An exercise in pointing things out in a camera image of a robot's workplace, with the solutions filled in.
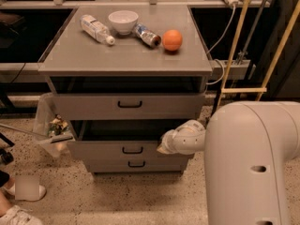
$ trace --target speckled concrete floor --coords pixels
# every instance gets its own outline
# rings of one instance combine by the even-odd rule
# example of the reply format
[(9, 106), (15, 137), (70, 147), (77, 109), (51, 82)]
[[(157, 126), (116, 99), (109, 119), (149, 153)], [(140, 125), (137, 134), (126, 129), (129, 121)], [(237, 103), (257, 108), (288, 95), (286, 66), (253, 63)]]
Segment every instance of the speckled concrete floor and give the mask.
[[(203, 107), (202, 121), (211, 107)], [(17, 128), (32, 130), (33, 118), (3, 118)], [(48, 189), (39, 202), (15, 201), (32, 209), (45, 224), (188, 224), (207, 225), (203, 153), (197, 153), (183, 175), (178, 173), (105, 174), (94, 176), (68, 152), (51, 157), (29, 135), (2, 129), (16, 144), (15, 161), (1, 169), (12, 175), (38, 175)], [(292, 225), (300, 224), (300, 159), (286, 164), (286, 188)]]

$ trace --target white sneaker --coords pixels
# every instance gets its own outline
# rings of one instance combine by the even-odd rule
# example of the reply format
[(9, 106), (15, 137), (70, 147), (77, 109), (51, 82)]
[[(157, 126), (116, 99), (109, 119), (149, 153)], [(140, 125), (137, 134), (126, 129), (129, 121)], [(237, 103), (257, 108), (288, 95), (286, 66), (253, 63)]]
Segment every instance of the white sneaker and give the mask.
[(20, 206), (14, 205), (0, 217), (0, 225), (43, 225), (42, 221), (26, 213)]
[[(5, 188), (5, 186), (3, 186), (3, 188), (8, 194), (15, 196), (16, 194), (15, 185), (13, 185), (10, 189)], [(26, 199), (26, 200), (30, 202), (41, 200), (43, 197), (45, 197), (46, 192), (47, 192), (46, 188), (42, 185), (39, 185), (39, 194), (38, 194), (39, 197), (37, 199)]]

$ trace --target camera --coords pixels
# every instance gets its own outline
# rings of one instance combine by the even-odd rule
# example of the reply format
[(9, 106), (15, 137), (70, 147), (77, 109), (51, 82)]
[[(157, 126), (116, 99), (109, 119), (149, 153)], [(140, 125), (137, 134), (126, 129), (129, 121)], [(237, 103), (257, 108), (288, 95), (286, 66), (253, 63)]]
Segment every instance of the camera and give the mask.
[(7, 152), (3, 148), (0, 148), (0, 165), (8, 165), (10, 162), (13, 161), (13, 156), (11, 153)]

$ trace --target orange fruit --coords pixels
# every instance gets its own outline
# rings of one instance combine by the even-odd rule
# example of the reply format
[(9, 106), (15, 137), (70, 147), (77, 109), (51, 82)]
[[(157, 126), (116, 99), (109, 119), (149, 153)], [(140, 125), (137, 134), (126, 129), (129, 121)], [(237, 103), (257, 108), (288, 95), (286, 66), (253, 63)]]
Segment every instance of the orange fruit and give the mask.
[(182, 35), (178, 30), (168, 30), (162, 36), (162, 45), (165, 50), (177, 51), (182, 44)]

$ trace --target bowl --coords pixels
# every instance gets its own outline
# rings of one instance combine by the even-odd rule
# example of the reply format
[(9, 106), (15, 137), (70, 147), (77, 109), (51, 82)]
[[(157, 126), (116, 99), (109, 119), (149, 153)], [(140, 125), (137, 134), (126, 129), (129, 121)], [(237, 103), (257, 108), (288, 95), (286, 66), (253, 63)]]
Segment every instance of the bowl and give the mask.
[(134, 11), (115, 11), (109, 15), (109, 21), (120, 35), (128, 35), (138, 22), (139, 15)]

